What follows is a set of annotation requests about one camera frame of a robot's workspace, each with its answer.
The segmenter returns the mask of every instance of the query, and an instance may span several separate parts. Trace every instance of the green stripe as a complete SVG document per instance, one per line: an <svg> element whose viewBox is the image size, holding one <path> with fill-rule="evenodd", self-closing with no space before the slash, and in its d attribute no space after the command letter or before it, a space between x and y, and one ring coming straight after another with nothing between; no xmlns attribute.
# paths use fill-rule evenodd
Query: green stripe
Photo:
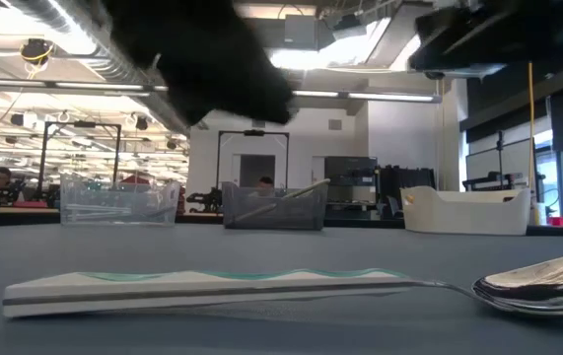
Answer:
<svg viewBox="0 0 563 355"><path fill-rule="evenodd" d="M225 279L231 279L231 280L250 280L250 281L266 280L275 277L291 275L298 272L308 272L311 274L316 274L326 277L335 277L335 278L360 277L372 272L379 272L388 276L407 278L407 276L402 273L390 271L386 269L380 269L380 268L372 268L372 269L357 270L357 271L322 271L322 270L312 270L312 269L299 269L299 270L291 270L291 271L284 271L277 273L259 273L259 274L218 272L218 271L193 271L193 272L197 272L203 275L210 275L210 276L221 277ZM159 273L159 274L117 274L117 273L104 273L104 272L80 272L80 275L83 276L92 277L105 281L113 281L113 282L147 281L147 280L152 280L152 279L156 279L168 275L174 275L174 274L177 274L177 272Z"/></svg>

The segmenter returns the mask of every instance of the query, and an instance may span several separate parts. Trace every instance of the clear plastic bin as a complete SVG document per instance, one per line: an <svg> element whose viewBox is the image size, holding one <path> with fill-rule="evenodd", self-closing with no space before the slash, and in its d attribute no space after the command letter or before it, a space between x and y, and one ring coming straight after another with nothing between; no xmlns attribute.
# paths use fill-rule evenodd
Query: clear plastic bin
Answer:
<svg viewBox="0 0 563 355"><path fill-rule="evenodd" d="M180 185L162 188L148 184L120 183L115 189L91 190L79 178L61 181L63 225L154 225L172 227Z"/></svg>
<svg viewBox="0 0 563 355"><path fill-rule="evenodd" d="M327 185L294 198L283 196L299 189L259 189L222 183L224 227L230 229L322 229ZM263 209L263 213L247 214Z"/></svg>

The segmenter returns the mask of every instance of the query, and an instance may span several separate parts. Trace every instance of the white plastic tray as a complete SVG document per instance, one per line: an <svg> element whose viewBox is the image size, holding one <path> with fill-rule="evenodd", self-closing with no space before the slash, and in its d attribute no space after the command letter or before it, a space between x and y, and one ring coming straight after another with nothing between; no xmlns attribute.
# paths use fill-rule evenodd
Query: white plastic tray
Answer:
<svg viewBox="0 0 563 355"><path fill-rule="evenodd" d="M528 189L438 192L418 186L401 190L406 229L424 233L519 236L527 232Z"/></svg>

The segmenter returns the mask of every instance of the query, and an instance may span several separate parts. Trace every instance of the doorway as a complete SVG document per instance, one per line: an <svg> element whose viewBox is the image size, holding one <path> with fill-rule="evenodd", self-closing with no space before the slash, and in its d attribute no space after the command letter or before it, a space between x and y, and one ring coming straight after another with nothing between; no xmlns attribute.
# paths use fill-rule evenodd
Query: doorway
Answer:
<svg viewBox="0 0 563 355"><path fill-rule="evenodd" d="M274 178L275 164L272 155L241 155L240 187L256 187L260 178Z"/></svg>

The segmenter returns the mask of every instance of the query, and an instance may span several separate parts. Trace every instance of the gray tablecloth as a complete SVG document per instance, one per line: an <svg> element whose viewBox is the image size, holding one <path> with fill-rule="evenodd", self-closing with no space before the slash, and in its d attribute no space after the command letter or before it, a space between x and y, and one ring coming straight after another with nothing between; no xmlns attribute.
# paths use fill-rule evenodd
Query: gray tablecloth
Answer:
<svg viewBox="0 0 563 355"><path fill-rule="evenodd" d="M73 271L383 267L467 286L563 255L563 238L325 229L0 228L0 354L562 354L563 319L516 319L450 291L5 320L3 289Z"/></svg>

